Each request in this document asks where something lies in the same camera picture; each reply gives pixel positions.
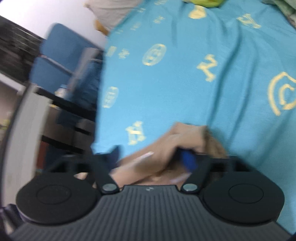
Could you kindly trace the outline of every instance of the pillow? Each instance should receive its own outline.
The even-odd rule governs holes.
[[[141,0],[87,0],[85,6],[110,31],[140,2]]]

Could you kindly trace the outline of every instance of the yellow letter print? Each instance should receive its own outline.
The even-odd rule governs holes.
[[[127,56],[129,56],[129,51],[127,49],[122,49],[118,56],[120,59],[125,59]]]
[[[145,8],[140,8],[140,9],[138,9],[138,12],[140,12],[140,13],[142,13],[142,12],[144,12],[146,9]]]
[[[103,100],[103,108],[111,108],[118,96],[119,90],[117,87],[111,86],[107,89]]]
[[[278,107],[276,106],[276,102],[274,100],[274,88],[277,84],[277,82],[279,80],[281,80],[283,77],[287,77],[290,81],[296,83],[296,79],[292,78],[291,76],[289,76],[286,72],[282,72],[280,74],[278,74],[277,76],[273,77],[273,79],[270,81],[270,84],[268,86],[268,101],[269,101],[269,104],[272,108],[272,111],[277,115],[279,116],[281,114],[280,110],[278,109]],[[286,89],[290,89],[291,91],[294,91],[295,88],[292,87],[291,85],[289,84],[284,84],[280,87],[279,89],[279,103],[280,105],[283,106],[283,110],[291,110],[293,108],[295,108],[296,106],[296,100],[294,100],[293,102],[291,103],[287,103],[285,101],[285,90]]]
[[[261,25],[257,24],[254,19],[252,19],[251,15],[249,13],[246,13],[243,15],[243,17],[237,18],[239,21],[241,21],[244,25],[252,24],[253,28],[261,28]]]
[[[110,46],[109,49],[108,49],[108,52],[107,52],[106,56],[107,57],[111,57],[115,53],[116,49],[117,48],[115,46]]]
[[[154,2],[155,5],[163,5],[167,2],[167,0],[157,0]]]
[[[136,121],[132,126],[126,128],[126,131],[128,132],[129,145],[136,145],[138,142],[146,139],[143,133],[142,124],[143,122]]]
[[[116,34],[121,34],[123,32],[123,30],[119,29],[119,30],[116,30]]]
[[[132,27],[131,30],[136,30],[137,28],[139,28],[141,25],[141,22],[136,22]]]
[[[144,54],[142,63],[147,66],[152,66],[159,63],[166,52],[166,46],[163,44],[154,44],[148,51]]]
[[[160,24],[162,20],[165,20],[165,18],[162,17],[162,16],[158,16],[156,19],[154,19],[153,22],[155,22],[155,23],[157,23],[157,24]]]
[[[199,5],[194,5],[194,9],[188,14],[188,17],[193,19],[201,19],[205,18],[206,16],[207,13],[205,8]]]
[[[208,54],[205,57],[205,60],[210,61],[210,63],[207,64],[205,62],[201,62],[198,66],[196,66],[197,69],[201,69],[205,73],[205,75],[207,76],[205,80],[208,82],[212,82],[216,78],[216,75],[214,75],[209,71],[209,68],[215,67],[218,64],[218,62],[214,59],[214,57],[215,57],[214,55]]]

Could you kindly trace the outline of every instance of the black device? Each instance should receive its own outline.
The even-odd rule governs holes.
[[[17,194],[24,223],[12,240],[292,240],[276,220],[282,190],[238,158],[196,155],[198,168],[174,185],[128,185],[108,175],[104,155],[65,156]],[[73,175],[89,172],[85,180]]]

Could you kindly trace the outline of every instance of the bed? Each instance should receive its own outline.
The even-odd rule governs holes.
[[[275,6],[146,0],[110,33],[94,153],[125,157],[174,122],[207,125],[281,187],[296,231],[296,30]]]

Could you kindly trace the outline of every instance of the black ribbed plate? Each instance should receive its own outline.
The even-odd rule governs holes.
[[[244,227],[212,216],[199,198],[175,186],[126,186],[101,198],[84,218],[61,226],[26,223],[11,234],[19,241],[284,241],[277,223]]]

